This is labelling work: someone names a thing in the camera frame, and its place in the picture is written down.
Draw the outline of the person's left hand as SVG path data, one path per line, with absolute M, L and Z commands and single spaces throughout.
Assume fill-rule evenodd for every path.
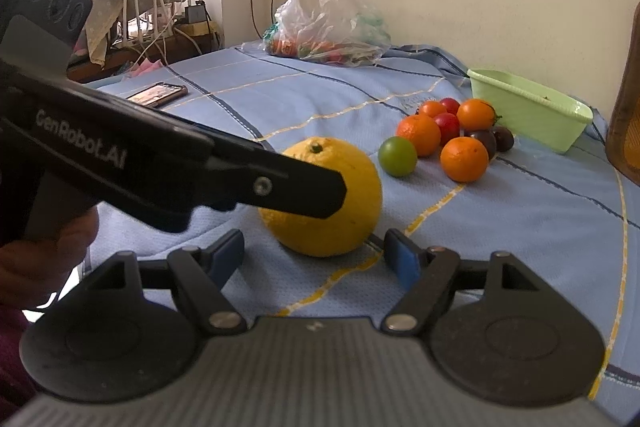
M 58 232 L 55 239 L 18 241 L 1 248 L 1 304 L 15 309 L 44 305 L 63 288 L 99 231 L 92 207 Z

